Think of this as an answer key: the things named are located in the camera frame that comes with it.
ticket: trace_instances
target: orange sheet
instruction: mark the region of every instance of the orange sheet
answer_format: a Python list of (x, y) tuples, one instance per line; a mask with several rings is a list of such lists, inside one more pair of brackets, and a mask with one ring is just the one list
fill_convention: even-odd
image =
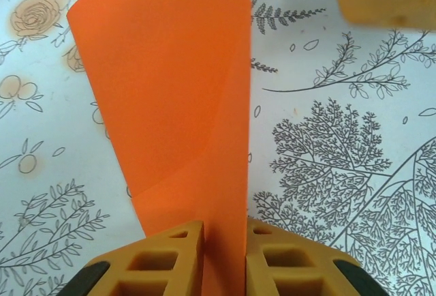
[(203, 295), (244, 295), (250, 0), (79, 0), (67, 17), (146, 235), (203, 220)]

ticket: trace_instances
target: rose illustration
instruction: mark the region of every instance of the rose illustration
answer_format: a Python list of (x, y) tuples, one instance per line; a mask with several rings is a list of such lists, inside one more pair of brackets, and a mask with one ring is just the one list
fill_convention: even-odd
[(19, 36), (42, 39), (42, 34), (61, 17), (60, 12), (68, 2), (69, 0), (24, 0), (11, 15), (12, 27)]
[(75, 72), (84, 72), (83, 62), (80, 58), (79, 52), (77, 50), (77, 46), (74, 45), (67, 54), (67, 63), (68, 66)]

